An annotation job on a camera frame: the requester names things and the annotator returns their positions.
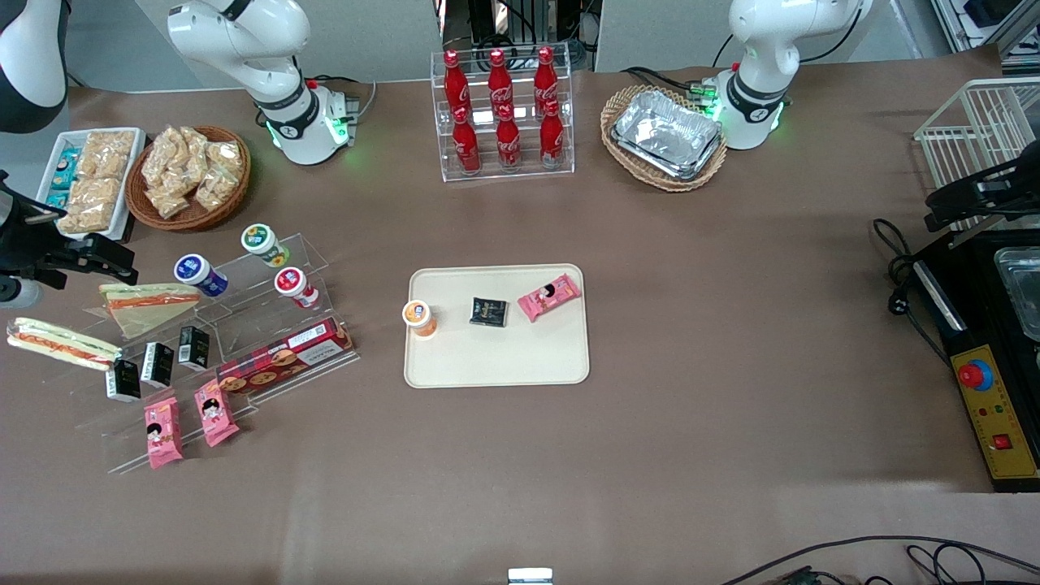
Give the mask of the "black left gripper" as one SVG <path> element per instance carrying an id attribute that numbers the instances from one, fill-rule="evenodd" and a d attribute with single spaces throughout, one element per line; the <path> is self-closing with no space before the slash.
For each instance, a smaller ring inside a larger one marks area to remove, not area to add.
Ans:
<path id="1" fill-rule="evenodd" d="M 941 188 L 925 199 L 926 230 L 937 232 L 952 223 L 978 215 L 1019 218 L 1039 212 L 1038 160 L 1019 160 L 1010 173 L 977 181 L 972 188 Z"/>

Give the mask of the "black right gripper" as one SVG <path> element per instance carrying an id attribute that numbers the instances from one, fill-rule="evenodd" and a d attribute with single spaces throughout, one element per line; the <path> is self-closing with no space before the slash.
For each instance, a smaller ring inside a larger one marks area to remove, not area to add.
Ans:
<path id="1" fill-rule="evenodd" d="M 67 271 L 135 285 L 132 249 L 106 236 L 86 236 L 88 264 L 76 244 L 57 230 L 55 222 L 67 215 L 66 210 L 8 188 L 8 177 L 6 171 L 1 174 L 1 288 L 16 289 L 15 278 L 20 277 L 63 289 Z"/>

